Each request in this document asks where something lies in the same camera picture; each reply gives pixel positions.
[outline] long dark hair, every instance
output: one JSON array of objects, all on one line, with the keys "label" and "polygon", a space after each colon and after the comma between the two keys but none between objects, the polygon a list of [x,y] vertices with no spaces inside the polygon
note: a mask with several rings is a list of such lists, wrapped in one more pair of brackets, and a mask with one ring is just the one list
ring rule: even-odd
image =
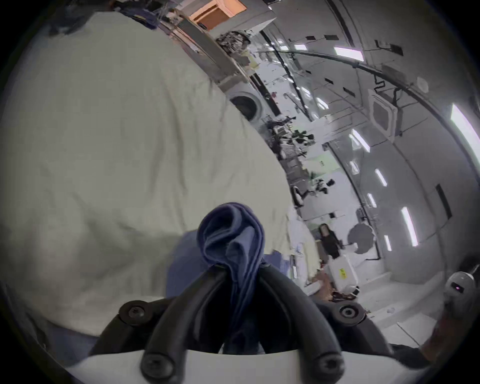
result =
[{"label": "long dark hair", "polygon": [[325,237],[325,235],[322,233],[322,226],[327,227],[327,229],[328,229],[328,235],[331,235],[331,234],[333,233],[333,231],[330,229],[330,227],[328,226],[328,224],[322,223],[322,224],[320,224],[320,225],[318,226],[318,230],[319,230],[319,232],[320,232],[320,236],[321,236],[321,237]]}]

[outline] black vent slot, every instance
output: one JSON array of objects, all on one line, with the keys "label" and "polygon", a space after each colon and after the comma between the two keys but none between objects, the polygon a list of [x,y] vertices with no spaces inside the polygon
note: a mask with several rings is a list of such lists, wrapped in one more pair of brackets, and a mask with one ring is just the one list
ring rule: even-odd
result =
[{"label": "black vent slot", "polygon": [[403,49],[400,45],[390,44],[390,50],[397,55],[403,56]]},{"label": "black vent slot", "polygon": [[435,187],[437,190],[438,196],[440,197],[440,201],[444,206],[445,213],[447,215],[447,220],[452,217],[452,210],[450,209],[450,204],[447,201],[447,197],[445,196],[445,192],[440,184],[437,184]]},{"label": "black vent slot", "polygon": [[346,89],[345,87],[343,87],[343,90],[344,90],[345,92],[347,92],[350,96],[355,97],[355,94],[354,94],[352,91],[350,91],[349,89]]}]

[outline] white fabric sheet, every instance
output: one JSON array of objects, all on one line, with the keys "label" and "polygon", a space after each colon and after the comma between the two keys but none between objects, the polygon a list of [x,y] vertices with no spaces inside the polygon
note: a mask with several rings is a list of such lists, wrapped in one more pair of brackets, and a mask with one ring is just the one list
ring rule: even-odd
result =
[{"label": "white fabric sheet", "polygon": [[163,32],[118,13],[44,31],[7,93],[1,279],[54,323],[98,335],[123,303],[161,298],[178,239],[222,203],[288,253],[281,166]]}]

